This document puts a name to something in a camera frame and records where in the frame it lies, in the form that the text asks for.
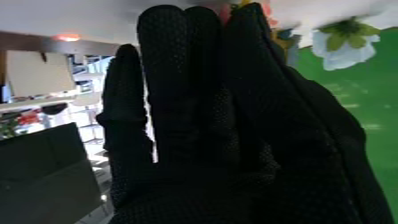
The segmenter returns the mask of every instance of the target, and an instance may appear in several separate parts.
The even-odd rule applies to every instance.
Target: black glove
[[[98,116],[114,175],[113,224],[393,223],[361,157],[361,127],[324,88],[285,66],[264,20],[256,4],[237,11],[219,57],[221,22],[212,10],[159,6],[141,16],[159,163],[146,136],[139,54],[125,45]],[[331,121],[336,130],[345,129],[340,135],[329,113],[342,114],[333,117],[338,121],[351,120]],[[347,151],[361,157],[360,165]],[[367,180],[356,176],[363,173]],[[374,194],[360,194],[356,181]],[[379,202],[370,217],[360,195]]]
[[[260,4],[235,12],[223,44],[223,81],[281,164],[260,223],[393,223],[360,122],[287,66]]]

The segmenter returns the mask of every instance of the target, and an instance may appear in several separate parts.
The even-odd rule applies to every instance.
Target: ceiling
[[[193,2],[217,0],[2,0],[0,30],[54,36],[79,33],[82,39],[134,43],[137,17],[146,8],[175,4],[184,8]],[[354,15],[374,15],[367,22],[379,28],[398,26],[397,0],[271,0],[283,28],[297,33]]]

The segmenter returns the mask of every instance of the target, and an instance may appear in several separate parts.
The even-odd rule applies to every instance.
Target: green wall
[[[326,71],[312,48],[299,71],[333,91],[368,133],[368,157],[398,220],[398,29],[383,31],[377,56],[352,68]]]

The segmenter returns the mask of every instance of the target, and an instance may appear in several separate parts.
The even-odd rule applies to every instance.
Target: finger
[[[239,167],[240,145],[232,93],[219,80],[221,20],[212,9],[185,10],[191,20],[191,75],[200,90],[200,160]]]
[[[223,77],[278,161],[297,155],[329,153],[329,137],[308,102],[287,75],[287,65],[271,34],[262,6],[248,5],[233,14],[224,35]],[[313,149],[292,150],[312,142]]]
[[[153,161],[146,122],[139,53],[132,45],[123,45],[109,67],[98,123],[105,128],[105,149],[111,156],[118,153],[130,162],[139,163]]]
[[[198,148],[194,80],[189,76],[191,32],[187,15],[157,6],[139,18],[139,41],[150,90],[161,163],[189,163]]]
[[[145,83],[139,53],[132,45],[123,45],[111,62],[104,112],[98,123],[105,129],[105,149],[113,168],[113,202],[123,208],[137,191],[134,171],[152,165],[153,143],[146,135]]]

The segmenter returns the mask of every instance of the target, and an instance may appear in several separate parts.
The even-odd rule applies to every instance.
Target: white object
[[[61,103],[70,103],[73,101],[73,98],[75,98],[73,96],[54,97],[49,99],[29,100],[18,103],[0,104],[0,113],[52,106]]]
[[[17,97],[34,96],[75,89],[68,59],[63,54],[8,51],[8,80]]]
[[[333,34],[315,31],[313,34],[313,53],[324,58],[324,68],[328,71],[352,67],[358,63],[365,62],[376,56],[376,48],[372,43],[381,41],[379,35],[363,36],[367,39],[367,46],[360,49],[352,48],[345,42],[342,48],[328,51],[328,39]]]
[[[84,73],[73,75],[75,81],[91,81],[95,79],[104,79],[105,74],[104,73]]]
[[[86,93],[77,95],[77,99],[72,102],[73,106],[89,106],[100,103],[102,101],[102,92],[93,92],[93,93]]]

